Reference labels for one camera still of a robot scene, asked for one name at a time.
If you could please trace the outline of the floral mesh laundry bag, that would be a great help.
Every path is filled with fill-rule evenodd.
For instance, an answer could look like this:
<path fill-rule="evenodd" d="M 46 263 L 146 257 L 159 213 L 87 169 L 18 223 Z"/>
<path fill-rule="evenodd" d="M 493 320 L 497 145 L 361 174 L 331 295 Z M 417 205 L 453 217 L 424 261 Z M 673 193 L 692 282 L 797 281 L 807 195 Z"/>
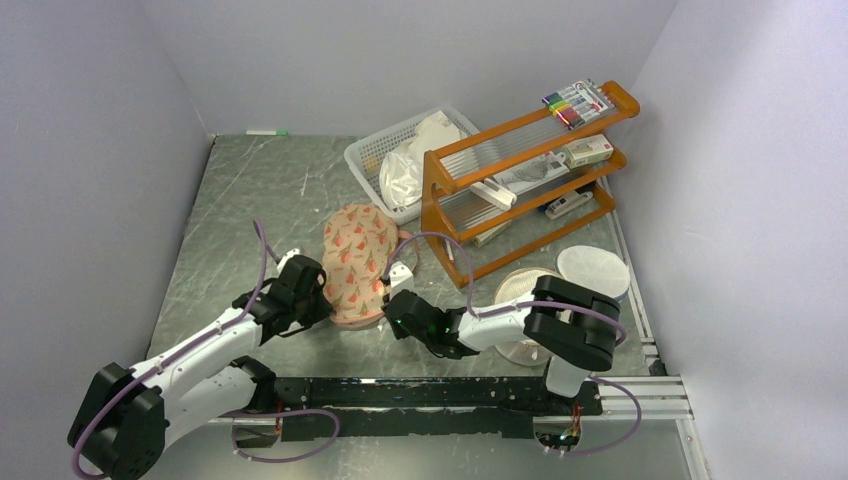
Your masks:
<path fill-rule="evenodd" d="M 411 237 L 374 205 L 351 204 L 327 220 L 321 264 L 327 279 L 324 295 L 339 328 L 359 330 L 383 316 L 387 286 L 381 280 L 391 255 Z"/>

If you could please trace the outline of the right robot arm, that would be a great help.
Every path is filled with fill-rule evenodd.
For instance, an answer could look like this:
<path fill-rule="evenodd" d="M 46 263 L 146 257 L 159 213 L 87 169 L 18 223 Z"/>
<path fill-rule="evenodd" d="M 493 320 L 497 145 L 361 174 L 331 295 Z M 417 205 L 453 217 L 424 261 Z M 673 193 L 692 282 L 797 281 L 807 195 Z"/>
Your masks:
<path fill-rule="evenodd" d="M 612 368 L 627 339 L 617 300 L 550 275 L 514 300 L 476 310 L 442 310 L 409 289 L 394 289 L 383 312 L 396 339 L 412 337 L 436 357 L 458 360 L 514 341 L 539 344 L 552 354 L 539 398 L 553 414 L 576 403 L 590 373 Z"/>

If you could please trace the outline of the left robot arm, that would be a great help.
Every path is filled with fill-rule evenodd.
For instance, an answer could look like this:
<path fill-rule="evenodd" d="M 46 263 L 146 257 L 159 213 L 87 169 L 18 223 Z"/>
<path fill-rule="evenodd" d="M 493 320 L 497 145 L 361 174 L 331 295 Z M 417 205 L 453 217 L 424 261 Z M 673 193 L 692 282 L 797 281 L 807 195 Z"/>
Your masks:
<path fill-rule="evenodd" d="M 93 377 L 67 436 L 81 478 L 139 479 L 177 440 L 210 420 L 284 410 L 276 374 L 251 357 L 274 337 L 300 333 L 332 311 L 319 262 L 293 249 L 277 274 L 164 353 Z"/>

